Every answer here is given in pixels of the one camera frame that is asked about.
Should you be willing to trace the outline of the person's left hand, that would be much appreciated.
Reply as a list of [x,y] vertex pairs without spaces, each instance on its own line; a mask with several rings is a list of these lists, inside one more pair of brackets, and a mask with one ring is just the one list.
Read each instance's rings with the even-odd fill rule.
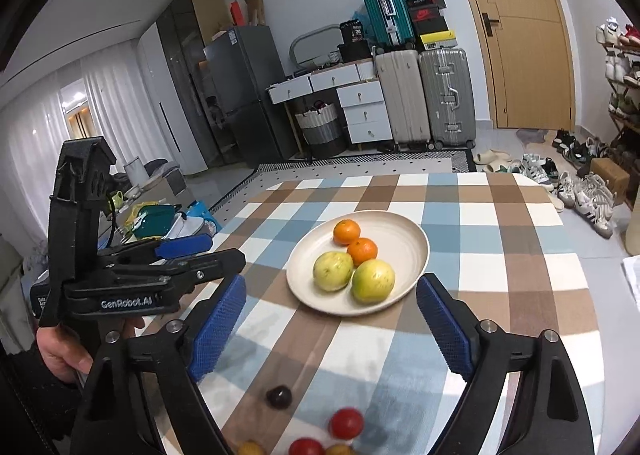
[[36,342],[44,365],[64,383],[73,383],[77,374],[88,375],[93,357],[77,335],[62,324],[39,327]]

